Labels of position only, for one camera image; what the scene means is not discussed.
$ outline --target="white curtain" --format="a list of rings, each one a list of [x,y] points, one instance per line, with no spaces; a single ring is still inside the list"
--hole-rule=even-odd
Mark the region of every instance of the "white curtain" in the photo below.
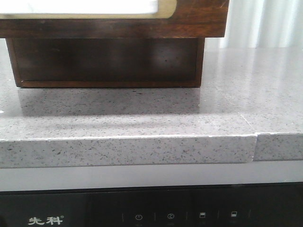
[[[206,49],[303,48],[303,0],[230,0],[225,38],[207,38]]]

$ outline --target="button symbol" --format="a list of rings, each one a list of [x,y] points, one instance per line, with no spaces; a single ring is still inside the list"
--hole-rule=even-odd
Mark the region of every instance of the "button symbol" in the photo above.
[[[206,213],[205,212],[200,212],[199,218],[206,218]]]
[[[143,216],[141,214],[137,214],[135,217],[134,217],[137,221],[141,221],[143,219]]]
[[[172,220],[172,219],[175,218],[175,215],[174,215],[174,214],[168,214],[168,215],[167,215],[167,218],[170,219],[170,220]]]
[[[232,217],[232,218],[236,218],[237,215],[238,215],[238,212],[232,211],[232,213],[231,213],[231,217]]]

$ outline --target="appliance control panel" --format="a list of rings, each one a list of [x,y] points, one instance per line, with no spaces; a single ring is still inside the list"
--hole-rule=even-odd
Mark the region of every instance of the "appliance control panel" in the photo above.
[[[0,227],[303,227],[303,183],[0,192]]]

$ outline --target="speckled quartz countertop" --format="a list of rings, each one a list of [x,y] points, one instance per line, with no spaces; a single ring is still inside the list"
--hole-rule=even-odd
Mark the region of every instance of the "speckled quartz countertop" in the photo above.
[[[0,167],[303,159],[303,51],[206,51],[201,88],[17,88],[0,40]]]

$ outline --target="wooden box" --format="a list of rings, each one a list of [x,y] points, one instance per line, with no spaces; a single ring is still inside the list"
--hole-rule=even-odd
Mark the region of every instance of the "wooden box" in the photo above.
[[[224,36],[228,0],[175,1],[169,18],[2,16],[16,85],[201,86],[205,38]]]

